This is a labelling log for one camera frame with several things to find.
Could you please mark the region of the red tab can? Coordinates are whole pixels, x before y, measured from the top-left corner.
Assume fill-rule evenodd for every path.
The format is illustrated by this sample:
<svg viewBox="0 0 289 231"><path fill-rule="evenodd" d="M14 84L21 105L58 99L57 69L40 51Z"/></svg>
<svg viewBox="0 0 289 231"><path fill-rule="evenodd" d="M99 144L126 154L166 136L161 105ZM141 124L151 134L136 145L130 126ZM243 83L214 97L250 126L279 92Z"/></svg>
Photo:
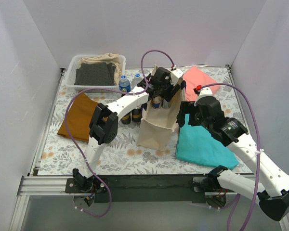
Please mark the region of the red tab can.
<svg viewBox="0 0 289 231"><path fill-rule="evenodd" d="M170 109L171 107L171 101L167 101L166 99L162 100L162 108L163 109Z"/></svg>
<svg viewBox="0 0 289 231"><path fill-rule="evenodd" d="M159 109L161 107L161 98L159 96L152 99L152 107L154 109Z"/></svg>

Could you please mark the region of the Pocari Sweat bottle cloudy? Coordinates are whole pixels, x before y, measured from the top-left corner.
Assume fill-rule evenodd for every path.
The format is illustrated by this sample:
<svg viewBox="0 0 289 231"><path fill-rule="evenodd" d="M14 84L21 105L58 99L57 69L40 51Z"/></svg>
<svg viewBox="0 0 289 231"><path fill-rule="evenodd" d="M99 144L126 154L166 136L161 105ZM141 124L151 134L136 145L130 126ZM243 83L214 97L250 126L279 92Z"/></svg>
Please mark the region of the Pocari Sweat bottle cloudy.
<svg viewBox="0 0 289 231"><path fill-rule="evenodd" d="M143 77L140 73L135 74L132 82L131 82L131 89L134 89L138 83L140 83L143 80Z"/></svg>

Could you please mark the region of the Pocari Sweat bottle blue label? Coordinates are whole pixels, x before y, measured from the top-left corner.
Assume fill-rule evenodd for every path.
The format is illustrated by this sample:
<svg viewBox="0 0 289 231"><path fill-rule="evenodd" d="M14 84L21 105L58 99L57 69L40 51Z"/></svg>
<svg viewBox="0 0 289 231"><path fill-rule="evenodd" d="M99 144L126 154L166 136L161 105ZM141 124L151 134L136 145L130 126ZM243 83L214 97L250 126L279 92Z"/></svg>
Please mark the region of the Pocari Sweat bottle blue label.
<svg viewBox="0 0 289 231"><path fill-rule="evenodd" d="M131 83L125 75L122 75L120 77L118 87L119 87L119 90L121 92L130 92L131 91Z"/></svg>

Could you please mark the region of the dark can dented lid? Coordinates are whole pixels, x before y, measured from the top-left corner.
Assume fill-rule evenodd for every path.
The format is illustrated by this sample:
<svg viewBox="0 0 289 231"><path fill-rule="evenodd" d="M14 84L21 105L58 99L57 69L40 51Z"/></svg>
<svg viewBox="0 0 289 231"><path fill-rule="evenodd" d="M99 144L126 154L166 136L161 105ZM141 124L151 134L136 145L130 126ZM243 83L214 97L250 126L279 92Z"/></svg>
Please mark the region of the dark can dented lid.
<svg viewBox="0 0 289 231"><path fill-rule="evenodd" d="M141 122L142 119L142 106L139 105L135 109L132 110L131 112L131 119L133 122Z"/></svg>

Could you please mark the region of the beige canvas tote bag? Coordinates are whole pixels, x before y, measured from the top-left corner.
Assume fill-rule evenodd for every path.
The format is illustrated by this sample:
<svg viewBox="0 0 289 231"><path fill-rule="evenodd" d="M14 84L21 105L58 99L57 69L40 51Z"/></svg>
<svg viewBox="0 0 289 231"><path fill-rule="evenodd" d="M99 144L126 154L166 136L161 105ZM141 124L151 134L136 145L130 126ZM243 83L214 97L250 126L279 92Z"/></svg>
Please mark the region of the beige canvas tote bag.
<svg viewBox="0 0 289 231"><path fill-rule="evenodd" d="M179 79L178 84L181 85L181 88L171 99L170 109L163 109L162 106L159 109L154 109L152 99L143 105L138 145L154 150L162 150L166 147L173 132L178 127L176 121L180 103L185 100L183 77Z"/></svg>

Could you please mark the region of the dark can silver pull-tab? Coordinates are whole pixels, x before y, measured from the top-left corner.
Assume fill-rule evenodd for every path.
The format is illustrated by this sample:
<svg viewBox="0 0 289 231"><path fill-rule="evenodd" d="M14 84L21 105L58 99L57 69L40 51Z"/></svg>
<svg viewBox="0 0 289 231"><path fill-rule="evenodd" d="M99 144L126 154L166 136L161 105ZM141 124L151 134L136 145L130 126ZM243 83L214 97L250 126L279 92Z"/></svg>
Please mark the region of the dark can silver pull-tab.
<svg viewBox="0 0 289 231"><path fill-rule="evenodd" d="M128 125L131 123L131 113L128 112L126 115L124 115L121 119L122 124Z"/></svg>

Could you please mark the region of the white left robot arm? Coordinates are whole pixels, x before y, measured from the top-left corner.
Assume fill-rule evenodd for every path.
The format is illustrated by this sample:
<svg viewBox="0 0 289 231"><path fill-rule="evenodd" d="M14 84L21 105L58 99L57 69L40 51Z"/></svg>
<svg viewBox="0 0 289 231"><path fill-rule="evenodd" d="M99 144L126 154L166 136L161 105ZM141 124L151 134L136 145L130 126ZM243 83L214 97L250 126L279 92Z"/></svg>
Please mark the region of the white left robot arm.
<svg viewBox="0 0 289 231"><path fill-rule="evenodd" d="M184 73L180 69L167 70L158 67L144 77L131 92L109 104L98 104L89 124L89 142L84 152L85 163L73 169L73 178L81 192L89 192L93 181L90 178L105 146L116 137L119 121L138 106L160 96L169 101L181 90Z"/></svg>

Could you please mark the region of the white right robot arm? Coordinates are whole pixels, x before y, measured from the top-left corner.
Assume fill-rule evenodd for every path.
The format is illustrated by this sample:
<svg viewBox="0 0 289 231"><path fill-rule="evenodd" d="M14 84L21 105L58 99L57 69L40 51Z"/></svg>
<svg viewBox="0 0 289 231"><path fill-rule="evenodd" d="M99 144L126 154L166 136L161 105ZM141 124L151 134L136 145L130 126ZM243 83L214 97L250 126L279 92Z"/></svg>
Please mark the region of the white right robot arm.
<svg viewBox="0 0 289 231"><path fill-rule="evenodd" d="M282 171L249 134L247 128L233 117L225 117L220 102L205 96L195 102L182 101L177 115L180 127L185 124L202 126L224 147L239 157L246 166L259 175L259 183L233 173L219 165L210 171L199 186L208 190L230 189L255 203L272 220L280 221L289 212L289 175Z"/></svg>

